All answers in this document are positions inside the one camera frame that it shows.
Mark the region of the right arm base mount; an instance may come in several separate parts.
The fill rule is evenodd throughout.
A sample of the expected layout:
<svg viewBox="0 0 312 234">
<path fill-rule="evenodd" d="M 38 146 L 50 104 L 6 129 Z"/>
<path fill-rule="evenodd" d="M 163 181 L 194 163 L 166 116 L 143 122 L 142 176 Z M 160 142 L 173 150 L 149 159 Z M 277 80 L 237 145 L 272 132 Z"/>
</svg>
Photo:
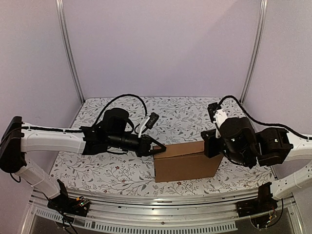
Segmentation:
<svg viewBox="0 0 312 234">
<path fill-rule="evenodd" d="M 277 208 L 277 200 L 273 199 L 271 193 L 271 182 L 267 182 L 258 188 L 256 198 L 239 201 L 235 204 L 236 212 L 239 217 L 246 217 L 251 215 L 258 215 L 260 213 L 270 212 Z M 266 214 L 251 219 L 251 223 L 257 229 L 267 228 L 271 221 L 272 215 Z"/>
</svg>

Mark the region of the brown cardboard box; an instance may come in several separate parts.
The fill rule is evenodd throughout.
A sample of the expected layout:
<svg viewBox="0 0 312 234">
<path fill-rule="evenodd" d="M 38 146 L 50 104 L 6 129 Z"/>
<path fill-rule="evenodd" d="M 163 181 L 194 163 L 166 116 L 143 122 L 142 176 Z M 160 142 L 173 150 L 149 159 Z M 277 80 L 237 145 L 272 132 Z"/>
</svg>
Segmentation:
<svg viewBox="0 0 312 234">
<path fill-rule="evenodd" d="M 194 141 L 166 146 L 154 155 L 155 182 L 172 182 L 214 177 L 223 159 L 204 155 L 204 142 Z"/>
</svg>

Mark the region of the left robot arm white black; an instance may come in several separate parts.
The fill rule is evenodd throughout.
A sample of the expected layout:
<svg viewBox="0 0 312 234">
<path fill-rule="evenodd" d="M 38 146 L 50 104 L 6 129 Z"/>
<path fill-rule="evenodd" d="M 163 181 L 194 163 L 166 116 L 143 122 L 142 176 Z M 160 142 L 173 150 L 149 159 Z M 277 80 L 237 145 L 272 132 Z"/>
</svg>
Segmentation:
<svg viewBox="0 0 312 234">
<path fill-rule="evenodd" d="M 151 129 L 158 120 L 151 113 L 139 125 L 138 134 L 126 131 L 132 125 L 129 113 L 113 108 L 104 113 L 103 120 L 91 127 L 49 128 L 32 125 L 13 117 L 0 142 L 0 168 L 9 174 L 16 174 L 31 186 L 38 188 L 63 212 L 73 204 L 61 182 L 50 177 L 41 167 L 25 154 L 32 151 L 71 152 L 81 155 L 106 153 L 110 148 L 124 152 L 135 152 L 137 157 L 152 156 L 166 151 L 166 147 L 143 133 Z"/>
</svg>

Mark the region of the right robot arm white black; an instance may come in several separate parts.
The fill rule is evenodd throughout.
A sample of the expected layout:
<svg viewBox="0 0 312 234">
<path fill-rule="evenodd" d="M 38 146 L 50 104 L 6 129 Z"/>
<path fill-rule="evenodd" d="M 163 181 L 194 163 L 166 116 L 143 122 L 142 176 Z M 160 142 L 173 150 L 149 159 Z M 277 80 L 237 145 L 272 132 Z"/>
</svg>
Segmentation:
<svg viewBox="0 0 312 234">
<path fill-rule="evenodd" d="M 257 133 L 246 117 L 217 120 L 215 128 L 201 132 L 201 137 L 208 158 L 223 155 L 233 164 L 250 169 L 255 165 L 273 166 L 312 157 L 311 135 L 299 134 L 281 124 L 268 124 Z M 270 206 L 271 199 L 283 199 L 311 185 L 312 164 L 308 163 L 282 179 L 259 186 L 258 198 L 253 200 L 252 208 L 261 213 Z"/>
</svg>

